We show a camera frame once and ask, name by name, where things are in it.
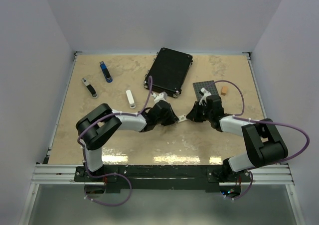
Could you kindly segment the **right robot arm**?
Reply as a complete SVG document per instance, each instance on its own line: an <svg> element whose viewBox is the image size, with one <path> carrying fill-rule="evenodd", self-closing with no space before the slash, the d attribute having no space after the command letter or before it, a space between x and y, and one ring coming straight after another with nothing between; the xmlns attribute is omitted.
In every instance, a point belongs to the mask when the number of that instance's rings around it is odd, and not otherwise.
<svg viewBox="0 0 319 225"><path fill-rule="evenodd" d="M277 130L270 124L271 119L248 122L235 119L225 113L220 96L212 95L195 102L186 118L193 122L208 121L219 132L227 132L243 137L246 152L225 159L218 177L232 182L240 172L250 168L260 168L287 158L288 149Z"/></svg>

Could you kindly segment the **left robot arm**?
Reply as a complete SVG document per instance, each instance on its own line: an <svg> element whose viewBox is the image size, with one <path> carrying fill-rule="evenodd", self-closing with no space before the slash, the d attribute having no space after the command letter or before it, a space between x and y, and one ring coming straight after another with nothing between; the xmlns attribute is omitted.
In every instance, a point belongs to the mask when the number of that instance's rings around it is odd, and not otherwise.
<svg viewBox="0 0 319 225"><path fill-rule="evenodd" d="M170 103L159 101L138 113L120 112L103 103L75 125L83 149L86 176L91 181L103 177L102 147L118 130L148 132L157 125L168 126L179 121Z"/></svg>

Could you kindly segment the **white staples box sleeve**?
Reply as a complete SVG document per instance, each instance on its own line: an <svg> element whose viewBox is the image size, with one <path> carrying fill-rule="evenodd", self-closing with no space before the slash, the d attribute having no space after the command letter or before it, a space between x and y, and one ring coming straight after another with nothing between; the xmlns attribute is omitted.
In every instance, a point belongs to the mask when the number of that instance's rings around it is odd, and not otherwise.
<svg viewBox="0 0 319 225"><path fill-rule="evenodd" d="M185 114L183 114L183 115L182 115L181 122L183 122L183 121L185 121L185 120L187 120L187 118L186 118L186 115L185 115Z"/></svg>

